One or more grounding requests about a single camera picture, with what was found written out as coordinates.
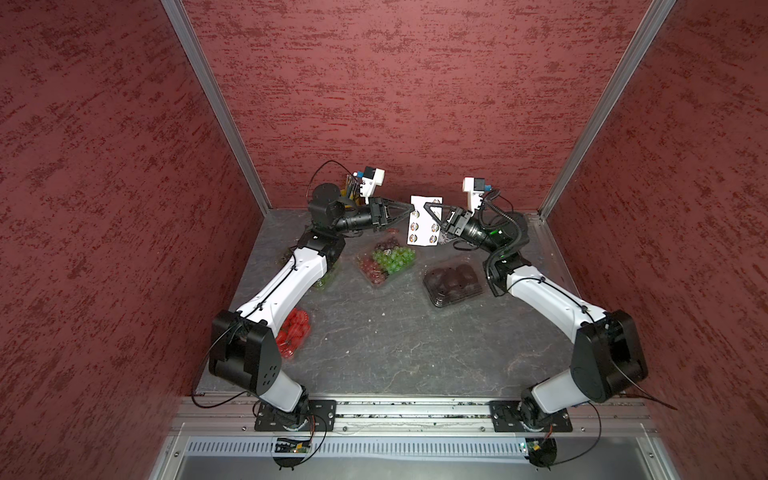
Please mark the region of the clear box dark plums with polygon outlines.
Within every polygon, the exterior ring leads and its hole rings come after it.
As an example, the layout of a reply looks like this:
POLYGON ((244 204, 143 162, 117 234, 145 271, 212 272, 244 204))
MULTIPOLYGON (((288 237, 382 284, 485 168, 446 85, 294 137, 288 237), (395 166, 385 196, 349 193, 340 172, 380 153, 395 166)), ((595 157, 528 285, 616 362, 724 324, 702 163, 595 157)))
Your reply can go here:
POLYGON ((436 308, 464 302, 483 292, 477 273, 468 263, 431 269, 425 273, 423 285, 436 308))

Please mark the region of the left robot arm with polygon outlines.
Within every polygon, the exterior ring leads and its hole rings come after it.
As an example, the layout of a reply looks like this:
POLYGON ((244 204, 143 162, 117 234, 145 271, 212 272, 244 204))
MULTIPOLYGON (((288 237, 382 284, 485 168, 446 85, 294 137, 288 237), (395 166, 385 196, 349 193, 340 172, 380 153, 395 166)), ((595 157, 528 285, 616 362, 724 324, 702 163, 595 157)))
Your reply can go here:
POLYGON ((414 206, 371 197, 362 206, 331 183, 315 188, 309 201, 311 222, 290 259, 273 279, 236 311, 213 320, 208 370, 258 397, 261 403, 300 423, 308 414, 305 387, 282 371, 277 337, 289 313, 336 263, 346 235, 385 230, 405 219, 414 206))

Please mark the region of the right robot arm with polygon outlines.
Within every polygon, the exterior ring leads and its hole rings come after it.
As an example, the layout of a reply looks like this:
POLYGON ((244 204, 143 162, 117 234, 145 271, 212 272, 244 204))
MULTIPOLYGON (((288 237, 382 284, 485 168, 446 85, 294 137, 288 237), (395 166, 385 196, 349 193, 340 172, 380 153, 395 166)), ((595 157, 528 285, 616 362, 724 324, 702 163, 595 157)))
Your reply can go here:
POLYGON ((622 310, 608 311, 567 291, 527 261, 529 241, 522 214, 496 209, 498 222, 483 217, 494 204, 476 211, 427 202, 424 210, 441 232, 487 252, 484 276, 494 296, 511 295, 534 308, 572 343, 570 366, 521 395, 518 420, 531 431, 548 427, 565 409, 603 403, 648 376, 637 326, 622 310))

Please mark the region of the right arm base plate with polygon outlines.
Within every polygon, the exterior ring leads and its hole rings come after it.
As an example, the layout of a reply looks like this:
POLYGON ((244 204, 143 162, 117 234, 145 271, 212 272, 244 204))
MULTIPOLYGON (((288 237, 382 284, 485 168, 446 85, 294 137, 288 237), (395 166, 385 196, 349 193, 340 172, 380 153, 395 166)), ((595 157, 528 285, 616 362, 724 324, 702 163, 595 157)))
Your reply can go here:
POLYGON ((497 433, 570 433, 573 426, 566 409, 546 413, 530 400, 495 400, 488 403, 497 433))

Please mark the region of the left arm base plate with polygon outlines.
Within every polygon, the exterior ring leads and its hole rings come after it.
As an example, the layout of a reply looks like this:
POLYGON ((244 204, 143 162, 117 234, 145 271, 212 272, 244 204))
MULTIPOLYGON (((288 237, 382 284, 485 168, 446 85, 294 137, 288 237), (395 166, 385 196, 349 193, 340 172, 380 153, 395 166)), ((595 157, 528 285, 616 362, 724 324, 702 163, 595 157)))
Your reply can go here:
POLYGON ((256 410, 256 432, 331 432, 334 429, 338 403, 335 400, 309 399, 300 402, 292 412, 284 412, 269 404, 256 410))

